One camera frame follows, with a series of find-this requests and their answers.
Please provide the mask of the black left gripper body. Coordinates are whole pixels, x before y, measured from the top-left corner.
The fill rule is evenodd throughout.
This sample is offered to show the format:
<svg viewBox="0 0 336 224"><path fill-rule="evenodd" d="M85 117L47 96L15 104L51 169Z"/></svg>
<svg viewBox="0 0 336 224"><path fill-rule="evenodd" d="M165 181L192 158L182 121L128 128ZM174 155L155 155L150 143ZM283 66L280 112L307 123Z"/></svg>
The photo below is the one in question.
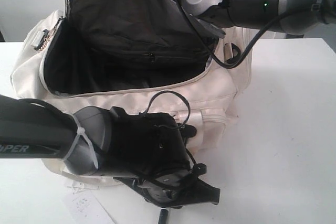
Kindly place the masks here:
<svg viewBox="0 0 336 224"><path fill-rule="evenodd" d="M105 110L111 130L104 163L106 176L164 176L183 178L192 175L186 140L178 136L179 123L167 113L129 115L123 108Z"/></svg>

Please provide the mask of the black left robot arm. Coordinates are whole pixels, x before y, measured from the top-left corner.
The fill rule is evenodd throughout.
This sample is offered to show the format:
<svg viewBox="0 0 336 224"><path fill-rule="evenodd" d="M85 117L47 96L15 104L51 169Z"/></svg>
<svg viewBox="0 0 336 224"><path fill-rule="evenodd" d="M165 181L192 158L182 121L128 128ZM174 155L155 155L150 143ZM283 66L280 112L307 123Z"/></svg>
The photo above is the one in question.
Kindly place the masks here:
<svg viewBox="0 0 336 224"><path fill-rule="evenodd" d="M87 106L74 114L37 99L1 96L1 158L65 163L72 175L111 176L162 208L219 203L221 191L186 147L197 133L167 113Z"/></svg>

